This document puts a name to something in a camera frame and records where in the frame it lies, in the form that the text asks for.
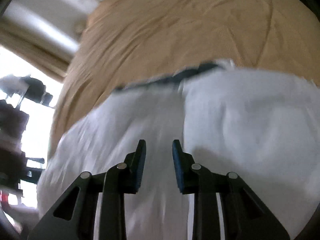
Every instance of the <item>silver screw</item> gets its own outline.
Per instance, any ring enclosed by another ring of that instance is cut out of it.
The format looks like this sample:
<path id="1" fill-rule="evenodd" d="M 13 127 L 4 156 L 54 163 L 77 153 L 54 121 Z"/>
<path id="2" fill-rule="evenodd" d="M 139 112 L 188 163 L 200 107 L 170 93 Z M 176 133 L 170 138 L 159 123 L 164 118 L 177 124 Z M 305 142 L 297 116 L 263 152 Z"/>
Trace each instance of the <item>silver screw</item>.
<path id="1" fill-rule="evenodd" d="M 82 172 L 81 174 L 80 174 L 80 178 L 81 179 L 87 179 L 87 178 L 89 178 L 90 177 L 90 172 L 88 172 L 88 171 L 84 171 L 84 172 Z"/>
<path id="2" fill-rule="evenodd" d="M 125 164 L 125 163 L 119 163 L 119 164 L 117 165 L 117 168 L 118 168 L 119 170 L 124 170 L 126 167 L 127 167 L 127 164 Z"/>
<path id="3" fill-rule="evenodd" d="M 198 164 L 198 163 L 194 163 L 194 164 L 191 165 L 191 168 L 192 168 L 193 170 L 199 170 L 199 169 L 201 169 L 201 165 Z"/>
<path id="4" fill-rule="evenodd" d="M 236 179 L 238 178 L 238 174 L 236 174 L 235 172 L 229 172 L 228 177 L 230 179 Z"/>

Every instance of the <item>brown bedsheet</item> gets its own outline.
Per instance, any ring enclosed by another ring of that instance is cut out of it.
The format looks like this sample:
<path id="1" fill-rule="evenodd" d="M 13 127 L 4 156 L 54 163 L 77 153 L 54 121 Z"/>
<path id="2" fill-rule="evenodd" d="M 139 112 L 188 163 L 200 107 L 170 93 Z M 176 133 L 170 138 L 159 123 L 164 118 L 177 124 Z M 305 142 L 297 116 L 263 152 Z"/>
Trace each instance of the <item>brown bedsheet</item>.
<path id="1" fill-rule="evenodd" d="M 299 0 L 104 0 L 65 78 L 48 157 L 115 86 L 217 58 L 320 84 L 320 23 Z"/>

